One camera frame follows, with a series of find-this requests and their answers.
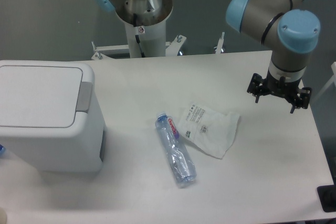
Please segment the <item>silver metal cylinder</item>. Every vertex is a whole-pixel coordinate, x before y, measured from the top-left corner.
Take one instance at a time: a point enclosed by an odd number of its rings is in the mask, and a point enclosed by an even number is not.
[[[277,68],[273,62],[269,63],[268,71],[276,80],[280,80],[281,77],[285,77],[285,82],[295,82],[302,78],[306,68],[303,68],[296,72],[287,72]]]

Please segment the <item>black cable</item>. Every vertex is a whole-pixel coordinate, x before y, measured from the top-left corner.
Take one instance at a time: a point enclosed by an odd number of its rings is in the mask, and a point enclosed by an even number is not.
[[[336,218],[330,219],[325,224],[332,224],[335,220],[336,220]]]

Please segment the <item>bottle cap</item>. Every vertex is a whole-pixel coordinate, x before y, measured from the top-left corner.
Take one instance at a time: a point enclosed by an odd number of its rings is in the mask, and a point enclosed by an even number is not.
[[[156,114],[156,118],[159,119],[160,117],[162,117],[163,115],[167,115],[166,112],[161,111],[159,113]]]

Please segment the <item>white table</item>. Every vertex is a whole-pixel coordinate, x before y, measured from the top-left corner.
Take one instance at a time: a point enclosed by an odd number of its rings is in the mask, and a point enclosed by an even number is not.
[[[15,223],[271,223],[336,217],[316,188],[332,184],[311,110],[246,92],[266,76],[270,52],[87,62],[108,127],[97,174],[38,172],[7,152],[0,207]],[[241,114],[222,160],[192,146],[197,182],[178,189],[154,128],[165,110],[176,123],[190,101]]]

